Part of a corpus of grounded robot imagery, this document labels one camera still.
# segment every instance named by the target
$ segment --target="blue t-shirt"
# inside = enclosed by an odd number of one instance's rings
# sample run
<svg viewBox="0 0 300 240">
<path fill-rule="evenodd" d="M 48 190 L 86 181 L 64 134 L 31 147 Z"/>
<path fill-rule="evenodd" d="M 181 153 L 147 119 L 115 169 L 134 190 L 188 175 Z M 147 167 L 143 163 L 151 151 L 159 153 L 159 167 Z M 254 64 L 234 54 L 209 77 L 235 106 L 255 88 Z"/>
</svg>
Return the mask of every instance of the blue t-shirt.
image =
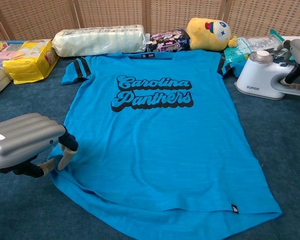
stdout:
<svg viewBox="0 0 300 240">
<path fill-rule="evenodd" d="M 223 239 L 280 216 L 220 60 L 192 50 L 69 64 L 62 84 L 82 84 L 64 125 L 79 147 L 51 172 L 56 187 L 140 240 Z"/>
</svg>

